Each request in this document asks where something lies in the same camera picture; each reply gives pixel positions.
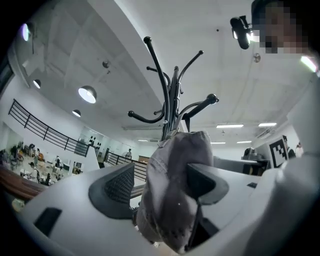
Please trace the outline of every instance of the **security camera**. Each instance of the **security camera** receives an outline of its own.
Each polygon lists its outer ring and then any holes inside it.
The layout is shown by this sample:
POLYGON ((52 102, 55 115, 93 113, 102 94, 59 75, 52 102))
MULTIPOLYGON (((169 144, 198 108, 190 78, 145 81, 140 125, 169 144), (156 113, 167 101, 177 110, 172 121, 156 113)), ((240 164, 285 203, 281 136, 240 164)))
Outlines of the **security camera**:
POLYGON ((238 40, 239 46, 246 50, 250 46, 250 40, 252 36, 251 24, 247 23, 246 16, 233 17, 230 20, 232 27, 232 36, 238 40))

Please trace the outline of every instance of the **ceiling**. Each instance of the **ceiling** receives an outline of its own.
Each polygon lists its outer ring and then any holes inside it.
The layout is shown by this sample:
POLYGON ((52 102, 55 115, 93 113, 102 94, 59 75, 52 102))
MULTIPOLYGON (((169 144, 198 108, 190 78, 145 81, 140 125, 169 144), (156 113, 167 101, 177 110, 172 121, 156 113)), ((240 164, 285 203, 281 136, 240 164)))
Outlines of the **ceiling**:
POLYGON ((101 120, 117 123, 118 129, 139 125, 128 111, 154 118, 162 107, 130 54, 87 1, 49 2, 31 21, 36 24, 34 54, 30 42, 20 38, 16 44, 29 84, 39 79, 41 94, 68 113, 79 109, 89 127, 101 120), (96 90, 95 104, 79 96, 84 85, 96 90))
POLYGON ((253 141, 265 130, 259 123, 280 126, 309 84, 312 73, 300 62, 300 55, 267 54, 258 42, 243 50, 233 39, 230 19, 247 15, 250 22, 252 0, 116 2, 136 29, 152 38, 166 73, 171 75, 175 65, 182 70, 199 50, 204 51, 182 79, 180 107, 210 93, 219 97, 218 104, 191 120, 192 130, 208 131, 212 141, 253 141), (259 63, 254 62, 255 53, 261 55, 259 63), (221 130, 216 129, 218 124, 244 127, 221 130))
MULTIPOLYGON (((32 18, 37 24, 36 53, 30 53, 29 46, 28 50, 25 45, 19 47, 19 60, 28 61, 25 69, 30 81, 45 81, 40 90, 44 96, 67 112, 79 109, 88 126, 109 118, 130 131, 134 139, 159 138, 161 123, 145 125, 127 115, 134 110, 151 119, 153 111, 161 108, 161 90, 154 87, 161 88, 160 83, 150 82, 142 73, 145 66, 154 65, 140 59, 143 54, 137 54, 138 48, 131 47, 130 40, 115 35, 114 25, 111 30, 103 16, 112 15, 110 9, 98 8, 94 2, 98 0, 48 4, 32 18), (102 66, 103 61, 109 61, 109 69, 102 66), (96 89, 96 104, 89 105, 78 95, 78 88, 84 85, 96 89)), ((281 125, 309 84, 312 74, 300 63, 299 55, 266 54, 257 42, 242 50, 233 39, 230 18, 247 15, 249 20, 251 0, 115 2, 140 39, 152 38, 162 69, 169 76, 174 66, 182 70, 199 50, 204 51, 182 79, 180 109, 216 94, 220 102, 191 120, 192 130, 208 131, 212 141, 254 140, 265 130, 259 123, 281 125), (261 55, 259 63, 253 61, 255 53, 261 55), (216 129, 218 124, 239 123, 244 127, 216 129)))

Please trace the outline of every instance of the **gray cloth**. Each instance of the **gray cloth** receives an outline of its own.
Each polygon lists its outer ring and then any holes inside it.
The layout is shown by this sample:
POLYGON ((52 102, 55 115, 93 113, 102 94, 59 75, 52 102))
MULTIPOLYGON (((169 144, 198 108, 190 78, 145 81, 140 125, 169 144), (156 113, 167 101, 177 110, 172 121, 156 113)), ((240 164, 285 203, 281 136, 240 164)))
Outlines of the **gray cloth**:
POLYGON ((187 185, 187 164, 213 166, 210 138, 204 131, 178 132, 159 144, 146 167, 146 184, 137 212, 139 231, 149 241, 185 252, 196 219, 197 202, 187 185))

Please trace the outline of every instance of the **black metal coat rack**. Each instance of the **black metal coat rack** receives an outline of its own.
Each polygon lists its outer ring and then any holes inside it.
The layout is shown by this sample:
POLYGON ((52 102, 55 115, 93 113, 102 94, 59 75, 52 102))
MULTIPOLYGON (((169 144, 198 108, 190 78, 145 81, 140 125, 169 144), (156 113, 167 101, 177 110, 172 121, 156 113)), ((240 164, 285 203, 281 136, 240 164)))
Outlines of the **black metal coat rack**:
POLYGON ((172 131, 174 128, 176 128, 176 121, 177 118, 182 115, 179 120, 184 120, 186 127, 188 131, 190 132, 190 118, 194 117, 196 114, 198 114, 200 111, 205 109, 209 105, 213 105, 217 102, 219 102, 218 97, 215 94, 209 94, 204 101, 199 101, 192 103, 188 106, 186 106, 181 112, 179 112, 179 100, 180 100, 180 94, 183 94, 184 92, 181 89, 181 80, 187 69, 191 66, 191 64, 204 52, 200 50, 189 62, 188 64, 183 68, 181 73, 179 74, 179 68, 178 66, 174 67, 172 80, 170 80, 169 76, 162 71, 159 61, 157 59, 156 53, 154 51, 154 48, 151 43, 151 38, 149 36, 146 36, 143 39, 144 43, 149 49, 149 52, 153 58, 154 64, 156 68, 152 68, 147 66, 146 69, 150 71, 157 72, 160 78, 160 82, 162 85, 162 90, 164 94, 164 103, 162 110, 155 111, 154 114, 157 115, 161 113, 157 118, 155 119, 146 119, 132 110, 128 112, 128 116, 131 118, 135 118, 141 122, 147 123, 147 124, 155 124, 162 120, 163 121, 163 128, 162 128, 162 135, 161 140, 165 140, 167 134, 172 131), (187 110, 190 108, 193 108, 190 112, 186 113, 187 110))

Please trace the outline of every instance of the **white ceiling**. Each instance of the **white ceiling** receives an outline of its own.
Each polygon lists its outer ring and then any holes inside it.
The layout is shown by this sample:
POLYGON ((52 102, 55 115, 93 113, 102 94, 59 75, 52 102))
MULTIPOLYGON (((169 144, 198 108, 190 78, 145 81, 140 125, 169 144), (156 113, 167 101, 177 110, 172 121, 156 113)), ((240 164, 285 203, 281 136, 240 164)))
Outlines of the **white ceiling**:
MULTIPOLYGON (((150 80, 141 72, 152 63, 141 62, 135 48, 129 49, 130 42, 117 38, 101 15, 108 14, 108 8, 94 10, 95 0, 90 4, 78 0, 56 2, 33 17, 37 23, 35 49, 42 56, 43 46, 44 70, 39 57, 29 79, 45 81, 41 93, 67 112, 80 109, 81 119, 89 126, 92 115, 99 113, 97 122, 105 115, 132 131, 135 139, 159 138, 159 123, 145 125, 127 116, 129 110, 134 110, 154 118, 153 111, 161 108, 162 95, 154 89, 160 83, 150 86, 150 80), (110 61, 109 74, 102 66, 105 60, 110 61), (88 105, 79 97, 77 91, 83 85, 96 89, 96 104, 88 105), (141 129, 146 126, 152 129, 141 129)), ((242 50, 233 39, 230 19, 247 15, 250 22, 251 0, 115 2, 141 38, 152 38, 168 75, 172 75, 174 66, 182 70, 199 50, 204 51, 182 79, 180 107, 204 100, 210 93, 219 97, 218 104, 191 120, 192 130, 208 131, 212 141, 254 140, 263 132, 259 123, 285 122, 309 83, 311 72, 299 62, 299 55, 266 54, 256 42, 242 50), (261 55, 259 63, 253 62, 254 53, 261 55), (234 123, 244 127, 225 129, 224 133, 215 128, 217 124, 234 123)), ((22 49, 18 53, 21 62, 28 59, 30 65, 31 56, 35 58, 35 54, 22 49)))
POLYGON ((130 110, 154 118, 153 112, 162 106, 160 101, 122 43, 87 1, 52 1, 31 21, 36 24, 34 54, 31 44, 20 38, 17 56, 29 70, 28 81, 40 79, 41 94, 68 113, 79 109, 81 120, 89 126, 101 119, 117 122, 119 129, 139 125, 128 117, 130 110), (108 69, 103 61, 109 61, 108 69), (78 89, 84 85, 96 90, 95 104, 79 96, 78 89))
POLYGON ((116 2, 136 29, 152 38, 166 73, 171 75, 175 65, 182 70, 199 50, 204 51, 182 79, 180 106, 204 100, 210 93, 219 97, 218 104, 191 120, 192 130, 207 130, 212 141, 254 140, 265 130, 258 128, 259 123, 281 125, 309 84, 312 73, 300 55, 266 54, 258 42, 242 50, 233 39, 230 19, 247 15, 250 22, 252 0, 116 2), (259 63, 253 62, 255 53, 261 55, 259 63), (239 123, 244 127, 224 129, 225 133, 216 129, 218 124, 239 123))

